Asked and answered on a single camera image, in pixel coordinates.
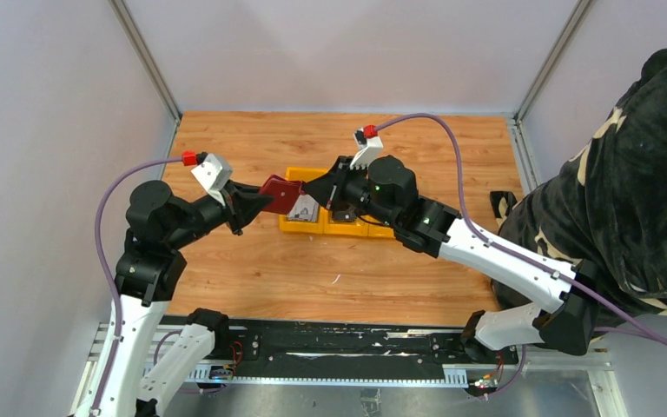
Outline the red leather card holder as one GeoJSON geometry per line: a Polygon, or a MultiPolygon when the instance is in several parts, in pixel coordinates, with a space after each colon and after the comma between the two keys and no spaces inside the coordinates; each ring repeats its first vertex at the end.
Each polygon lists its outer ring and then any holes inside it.
{"type": "Polygon", "coordinates": [[[288,180],[278,175],[271,175],[258,192],[259,195],[272,198],[271,202],[262,211],[277,215],[287,215],[293,209],[300,196],[305,194],[303,185],[304,182],[300,180],[288,180]]]}

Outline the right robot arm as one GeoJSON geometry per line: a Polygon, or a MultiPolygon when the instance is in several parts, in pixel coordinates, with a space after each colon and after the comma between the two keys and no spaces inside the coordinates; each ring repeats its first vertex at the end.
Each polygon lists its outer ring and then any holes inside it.
{"type": "Polygon", "coordinates": [[[353,209],[393,231],[405,248],[456,262],[488,275],[528,299],[498,312],[472,314],[461,350],[483,362],[514,345],[538,345],[584,355],[593,337],[598,302],[579,289],[596,274],[590,263],[574,266],[538,255],[467,220],[457,209],[419,194],[415,174],[393,156],[353,169],[341,156],[303,191],[329,211],[353,209]]]}

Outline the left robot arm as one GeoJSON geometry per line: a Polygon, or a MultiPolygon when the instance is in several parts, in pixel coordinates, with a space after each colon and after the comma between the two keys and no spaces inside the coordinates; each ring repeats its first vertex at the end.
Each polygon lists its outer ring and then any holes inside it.
{"type": "Polygon", "coordinates": [[[197,308],[175,343],[144,371],[156,329],[187,266],[182,248],[227,224],[240,235],[273,198],[259,188],[228,182],[222,200],[187,202],[165,182],[141,184],[129,198],[124,253],[109,282],[115,297],[109,334],[77,416],[161,416],[205,357],[239,361],[242,345],[227,315],[197,308]]]}

